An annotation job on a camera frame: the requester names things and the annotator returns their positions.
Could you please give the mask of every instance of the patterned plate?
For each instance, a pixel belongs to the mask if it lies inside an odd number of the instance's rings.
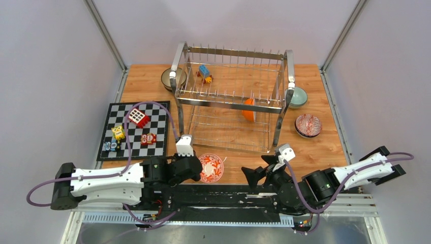
[[[296,131],[303,137],[313,138],[322,131],[322,123],[311,114],[301,114],[295,121]]]
[[[201,181],[203,183],[214,183],[223,175],[223,161],[214,154],[202,154],[199,157],[202,164]]]

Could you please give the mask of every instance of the chessboard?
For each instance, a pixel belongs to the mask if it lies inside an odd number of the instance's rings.
[[[123,125],[124,116],[135,103],[111,103],[106,117],[104,132],[99,146],[97,161],[127,160],[129,151],[126,149],[126,139],[121,140],[121,147],[118,151],[105,151],[104,144],[111,142],[113,135],[111,128]],[[165,108],[170,111],[170,101],[160,101]],[[128,134],[130,146],[132,148],[132,160],[147,159],[151,156],[166,156],[168,144],[169,118],[166,111],[153,104],[143,104],[138,108],[145,115],[150,117],[150,121],[143,129],[129,121]],[[152,145],[141,145],[142,134],[153,133],[157,141]]]

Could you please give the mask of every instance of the wooden surface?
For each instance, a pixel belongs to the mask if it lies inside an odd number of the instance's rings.
[[[161,74],[169,67],[169,65],[132,65],[121,102],[170,100],[171,113],[177,127],[178,113],[173,95],[163,87],[160,81]],[[296,158],[290,163],[295,170],[297,179],[300,180],[301,176],[315,170],[344,166],[347,162],[317,65],[295,65],[295,78],[296,85],[307,92],[308,101],[307,104],[299,109],[288,109],[284,118],[279,144],[288,143],[295,151]],[[192,106],[183,105],[183,109],[184,127],[187,128]],[[317,116],[322,122],[323,131],[316,138],[305,139],[300,137],[295,131],[294,121],[303,113],[311,113]],[[168,155],[173,155],[176,152],[173,135],[169,135],[168,140]],[[247,181],[241,171],[242,166],[248,168],[266,166],[260,155],[256,153],[200,146],[194,146],[194,150],[198,156],[204,153],[213,153],[222,159],[226,158],[224,162],[224,174],[218,181],[219,184],[246,184]],[[103,163],[103,168],[120,167],[125,164],[126,161],[106,161]]]

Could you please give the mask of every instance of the white wall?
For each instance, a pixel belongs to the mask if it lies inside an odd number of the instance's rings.
[[[27,192],[60,165],[89,167],[120,70],[83,1],[0,3],[0,243],[59,243],[68,211]],[[52,185],[34,201],[51,201]]]
[[[127,65],[171,64],[178,42],[293,49],[323,64],[357,0],[95,0]]]
[[[356,160],[380,145],[416,156],[370,189],[390,244],[431,238],[430,11],[430,1],[369,1],[328,72]]]

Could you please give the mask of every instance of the dish rack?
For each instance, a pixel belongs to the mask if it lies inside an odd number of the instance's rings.
[[[199,76],[201,65],[212,75],[211,83],[204,84]],[[183,86],[177,86],[178,67],[183,70],[179,80],[186,76]],[[277,146],[295,89],[292,50],[266,53],[188,46],[181,42],[169,77],[181,134],[184,134],[182,105],[193,106],[187,134],[193,135],[195,145],[260,153],[268,153]],[[245,104],[247,99],[254,99],[254,104]],[[256,120],[247,121],[241,110],[256,112]]]

